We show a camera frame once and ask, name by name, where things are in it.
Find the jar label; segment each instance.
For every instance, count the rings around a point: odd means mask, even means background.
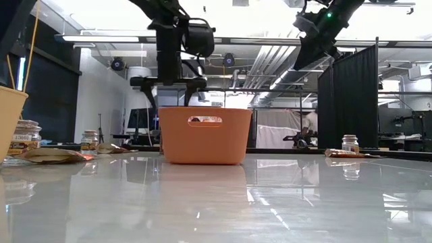
[[[359,153],[360,152],[360,148],[358,146],[355,146],[355,145],[350,146],[350,145],[343,144],[342,145],[342,150],[343,151],[355,152],[355,153]]]
[[[7,155],[19,155],[19,154],[25,153],[27,151],[30,151],[32,149],[38,149],[40,147],[41,147],[41,144],[39,141],[12,140],[11,144],[9,145],[9,150],[7,151]]]
[[[12,141],[31,141],[32,137],[30,135],[13,135]]]
[[[82,151],[94,151],[96,150],[97,142],[93,142],[91,139],[88,139],[88,141],[84,141],[84,139],[81,142],[81,150]]]

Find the ceiling light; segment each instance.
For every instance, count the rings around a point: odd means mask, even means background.
[[[338,47],[337,50],[341,52],[356,52],[355,48],[350,47]]]
[[[139,43],[137,36],[60,36],[63,41],[73,43]]]

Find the yellow cup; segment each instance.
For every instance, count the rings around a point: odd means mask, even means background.
[[[0,86],[0,164],[6,157],[28,94]]]

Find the glass jar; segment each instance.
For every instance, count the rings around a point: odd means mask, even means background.
[[[345,180],[356,181],[360,177],[360,163],[354,163],[351,165],[344,165],[344,177]]]
[[[81,139],[81,153],[83,155],[97,155],[96,146],[99,141],[94,130],[85,130]]]
[[[342,150],[359,153],[360,147],[357,140],[356,135],[345,135],[342,139]]]
[[[40,148],[42,137],[39,135],[39,132],[42,128],[38,125],[39,123],[35,121],[19,120],[7,155],[19,155],[26,151]]]

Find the computer screen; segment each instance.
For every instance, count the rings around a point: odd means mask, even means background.
[[[397,117],[409,117],[412,115],[410,109],[379,108],[379,127],[381,133],[404,133],[414,134],[412,119],[406,119],[403,123],[395,122]]]
[[[138,115],[138,128],[150,128],[150,130],[155,129],[155,113],[153,109],[148,109],[150,127],[147,124],[147,109],[132,109],[129,116],[128,128],[136,127],[136,117]]]

